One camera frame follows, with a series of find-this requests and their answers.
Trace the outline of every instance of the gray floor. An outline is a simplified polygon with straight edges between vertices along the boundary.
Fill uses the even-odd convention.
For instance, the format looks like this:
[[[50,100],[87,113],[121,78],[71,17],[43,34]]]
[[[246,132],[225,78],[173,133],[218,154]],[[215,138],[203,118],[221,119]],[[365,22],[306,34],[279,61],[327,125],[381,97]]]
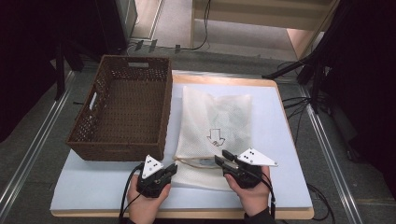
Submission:
[[[172,49],[155,49],[153,52],[149,52],[148,48],[142,48],[141,50],[130,48],[129,54],[145,57],[169,57],[172,60],[173,69],[176,70],[227,73],[249,78],[261,78],[261,75],[271,74],[276,71],[280,64],[293,59],[290,42],[285,37],[286,32],[283,29],[268,28],[267,30],[271,30],[271,32],[266,33],[269,35],[268,40],[274,40],[274,36],[281,36],[278,38],[282,38],[282,41],[277,43],[281,46],[276,46],[270,41],[262,45],[264,46],[263,49],[268,47],[270,50],[258,52],[254,46],[250,46],[244,48],[243,54],[237,55],[234,51],[224,51],[225,49],[215,47],[216,42],[222,39],[221,33],[217,33],[216,38],[213,35],[209,38],[209,42],[212,44],[211,51],[197,50],[175,53]],[[198,32],[196,34],[197,39],[200,39],[200,36]],[[239,39],[230,39],[229,41],[231,45],[238,46],[236,43]],[[97,69],[96,63],[86,61],[85,64],[83,71],[74,73],[75,80],[67,86],[70,94],[64,103],[64,107],[54,122],[48,137],[43,142],[41,151],[37,155],[32,170],[26,176],[18,197],[10,207],[7,216],[0,219],[0,223],[116,223],[115,218],[54,217],[50,213],[53,190],[69,151],[69,147],[64,141],[80,108],[80,105],[74,105],[73,102],[84,101]],[[295,78],[296,74],[290,72],[276,81],[282,99],[303,95],[302,87],[296,83]],[[25,116],[13,134],[6,141],[0,143],[0,158],[2,158],[0,161],[0,169],[2,170],[0,173],[1,189],[4,189],[14,176],[25,153],[34,141],[40,125],[44,122],[54,104],[55,92],[55,87],[51,88]],[[298,116],[293,117],[290,119],[290,130],[294,136],[299,130],[296,147],[304,177],[307,183],[320,189],[326,196],[334,211],[336,223],[395,223],[396,202],[391,197],[382,175],[370,164],[355,163],[347,158],[347,146],[332,118],[320,112],[318,118],[323,125],[336,163],[342,171],[342,177],[346,181],[347,189],[350,190],[361,217],[361,220],[351,221],[344,205],[344,198],[340,196],[340,190],[337,188],[337,182],[333,178],[332,170],[329,168],[328,161],[323,153],[323,146],[318,140],[311,118],[312,114],[309,114],[309,110],[303,113],[300,124]],[[316,217],[323,217],[327,211],[326,207],[317,195],[313,194],[312,200]],[[314,220],[287,221],[288,223],[317,223]],[[212,222],[209,220],[158,221],[158,223]],[[332,219],[328,217],[319,223],[332,223]]]

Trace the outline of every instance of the hand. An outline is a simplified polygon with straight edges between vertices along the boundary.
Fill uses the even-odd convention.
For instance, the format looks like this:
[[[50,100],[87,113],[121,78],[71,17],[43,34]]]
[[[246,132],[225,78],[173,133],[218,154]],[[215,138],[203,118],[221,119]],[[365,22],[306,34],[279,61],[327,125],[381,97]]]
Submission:
[[[268,166],[262,166],[262,172],[270,178],[270,168]],[[268,196],[270,194],[270,190],[262,182],[253,189],[241,189],[231,175],[226,174],[224,176],[230,188],[238,195],[239,200],[249,217],[259,214],[262,210],[268,207]],[[262,179],[268,182],[268,179],[264,175],[262,176]]]
[[[131,185],[128,189],[128,203],[139,195],[136,191],[138,175],[131,179]],[[151,224],[157,216],[161,203],[168,197],[171,185],[168,184],[163,188],[158,198],[146,198],[140,195],[131,205],[129,205],[129,219],[138,224]]]

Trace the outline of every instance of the white table surface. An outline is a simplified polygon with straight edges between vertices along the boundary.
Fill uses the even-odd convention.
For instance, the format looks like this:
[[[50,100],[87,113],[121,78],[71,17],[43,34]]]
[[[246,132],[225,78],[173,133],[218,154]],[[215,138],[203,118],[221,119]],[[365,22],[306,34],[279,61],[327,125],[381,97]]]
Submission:
[[[313,205],[276,86],[174,83],[163,160],[165,167],[173,162],[172,157],[177,149],[184,85],[215,96],[252,95],[252,147],[278,162],[278,167],[271,168],[276,210],[310,211],[313,216]],[[70,150],[54,191],[50,211],[60,217],[115,216],[120,209],[127,177],[138,163],[84,161]],[[233,191],[182,188],[173,185],[169,197],[161,206],[161,211],[177,211],[179,215],[175,215],[176,217],[184,217],[180,212],[224,209],[241,211],[240,208],[239,199]]]

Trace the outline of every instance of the brown wicker basket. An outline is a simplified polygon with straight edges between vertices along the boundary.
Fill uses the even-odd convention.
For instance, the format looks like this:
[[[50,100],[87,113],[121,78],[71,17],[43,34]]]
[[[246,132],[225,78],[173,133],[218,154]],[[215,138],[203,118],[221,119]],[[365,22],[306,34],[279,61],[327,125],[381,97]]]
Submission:
[[[171,95],[169,59],[105,55],[66,144],[86,161],[160,161]]]

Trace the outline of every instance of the printed arrow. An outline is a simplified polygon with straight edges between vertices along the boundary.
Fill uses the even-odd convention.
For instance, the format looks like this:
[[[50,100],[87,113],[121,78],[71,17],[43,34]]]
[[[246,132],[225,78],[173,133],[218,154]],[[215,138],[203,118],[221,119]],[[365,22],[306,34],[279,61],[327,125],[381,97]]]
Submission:
[[[207,136],[207,139],[215,147],[222,146],[225,141],[225,138],[220,136],[220,129],[210,129],[210,135]]]

